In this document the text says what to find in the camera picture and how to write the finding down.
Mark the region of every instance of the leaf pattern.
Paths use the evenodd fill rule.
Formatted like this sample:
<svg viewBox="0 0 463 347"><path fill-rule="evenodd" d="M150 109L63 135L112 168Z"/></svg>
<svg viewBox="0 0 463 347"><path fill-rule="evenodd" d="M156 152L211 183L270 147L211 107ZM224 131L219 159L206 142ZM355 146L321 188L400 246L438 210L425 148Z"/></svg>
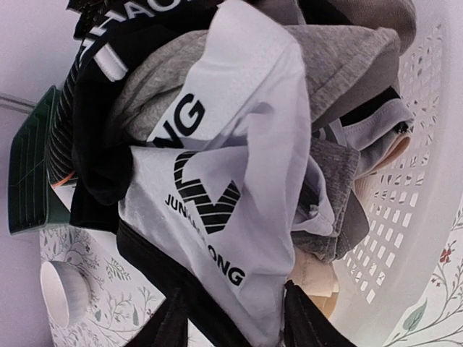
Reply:
<svg viewBox="0 0 463 347"><path fill-rule="evenodd" d="M407 331L413 331L420 324L422 317L425 315L426 306L428 305L428 300L425 303L413 311L410 316L404 322L404 329Z"/></svg>
<svg viewBox="0 0 463 347"><path fill-rule="evenodd" d="M122 347L150 319L163 301L161 292L117 254L108 254L89 232L74 227L40 232L41 259L76 266L90 286L90 303L81 322L66 329L50 320L55 346ZM188 347L209 346L192 326Z"/></svg>
<svg viewBox="0 0 463 347"><path fill-rule="evenodd" d="M449 241L442 250L424 304L403 317L384 347L463 347L463 199L456 212Z"/></svg>
<svg viewBox="0 0 463 347"><path fill-rule="evenodd" d="M140 321L138 320L138 312L137 312L137 308L135 306L133 306L133 325L135 325L136 327L138 325L140 325Z"/></svg>

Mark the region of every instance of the striped fabric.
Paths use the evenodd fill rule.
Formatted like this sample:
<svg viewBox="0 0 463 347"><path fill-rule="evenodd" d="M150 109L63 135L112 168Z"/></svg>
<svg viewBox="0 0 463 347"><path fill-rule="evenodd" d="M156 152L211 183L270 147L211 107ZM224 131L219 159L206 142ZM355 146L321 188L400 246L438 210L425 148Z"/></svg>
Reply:
<svg viewBox="0 0 463 347"><path fill-rule="evenodd" d="M109 0L71 0L69 2L68 9L81 13L79 22L76 24L74 38L83 39L88 34L95 17L102 8L108 5L108 2ZM58 109L50 123L45 161L48 179L54 187L61 186L75 178L72 165L72 109L81 53L82 48L77 53L74 64L67 75Z"/></svg>
<svg viewBox="0 0 463 347"><path fill-rule="evenodd" d="M74 64L67 75L59 100L56 114L51 119L48 145L45 153L48 179L54 187L60 186L74 176L72 165L72 108L74 105L74 88L79 71L77 54Z"/></svg>

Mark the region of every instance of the white wall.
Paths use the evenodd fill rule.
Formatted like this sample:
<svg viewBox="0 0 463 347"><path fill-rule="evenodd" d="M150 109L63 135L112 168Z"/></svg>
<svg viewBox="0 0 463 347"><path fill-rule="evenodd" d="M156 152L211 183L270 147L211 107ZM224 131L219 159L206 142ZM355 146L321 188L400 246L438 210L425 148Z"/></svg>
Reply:
<svg viewBox="0 0 463 347"><path fill-rule="evenodd" d="M66 0L0 0L0 93L38 101L66 78L79 44Z"/></svg>
<svg viewBox="0 0 463 347"><path fill-rule="evenodd" d="M0 119L0 347L50 347L38 234L10 236L8 230L9 149L25 115L0 108Z"/></svg>
<svg viewBox="0 0 463 347"><path fill-rule="evenodd" d="M66 0L0 0L0 93L38 101L67 75L78 49ZM0 108L0 347L52 346L39 284L38 234L8 232L12 138L25 116Z"/></svg>

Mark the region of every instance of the pile of clothes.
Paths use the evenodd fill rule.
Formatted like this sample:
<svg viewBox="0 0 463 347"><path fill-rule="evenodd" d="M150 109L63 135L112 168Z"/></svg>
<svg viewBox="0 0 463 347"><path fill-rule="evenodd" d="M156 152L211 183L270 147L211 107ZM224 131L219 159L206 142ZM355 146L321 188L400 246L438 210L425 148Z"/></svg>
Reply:
<svg viewBox="0 0 463 347"><path fill-rule="evenodd" d="M229 2L240 3L239 15L217 13ZM50 182L77 182L72 225L117 233L123 220L171 252L179 238L153 228L188 225L205 244L244 230L254 250L273 254L265 265L240 257L281 279L259 281L278 295L292 279L329 317L342 290L332 262L369 231L368 178L410 143L413 115L397 73L415 8L220 3L70 1L82 12L82 46L52 121ZM214 260L225 252L207 248ZM251 268L229 280L251 281ZM263 323L267 338L272 322Z"/></svg>

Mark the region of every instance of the black logo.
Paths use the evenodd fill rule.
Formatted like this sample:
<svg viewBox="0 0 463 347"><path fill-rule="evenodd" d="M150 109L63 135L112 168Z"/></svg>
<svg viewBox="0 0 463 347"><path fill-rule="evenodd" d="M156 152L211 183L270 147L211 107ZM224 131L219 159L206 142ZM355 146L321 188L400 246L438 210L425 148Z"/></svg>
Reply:
<svg viewBox="0 0 463 347"><path fill-rule="evenodd" d="M204 106L198 100L188 112L188 116L191 119L194 119L195 122L189 127L183 124L182 120L180 119L180 113L182 112L182 109L187 104L192 103L194 99L195 96L193 94L186 94L186 96L184 96L183 99L180 100L179 104L177 105L174 111L174 125L180 132L180 134L182 134L185 137L191 136L196 131L196 129L200 126L205 114ZM167 131L167 134L169 134L170 139L155 137L155 139L153 140L153 144L158 148L183 148L184 145L182 141L175 132L174 128L172 128L172 125L169 123L169 121L165 121L163 127Z"/></svg>
<svg viewBox="0 0 463 347"><path fill-rule="evenodd" d="M206 233L211 235L225 228L241 197L237 185L231 181L216 204L213 204L200 179L182 181L185 164L197 152L184 152L177 157L174 166L174 180L180 196L185 202L194 201L203 221Z"/></svg>

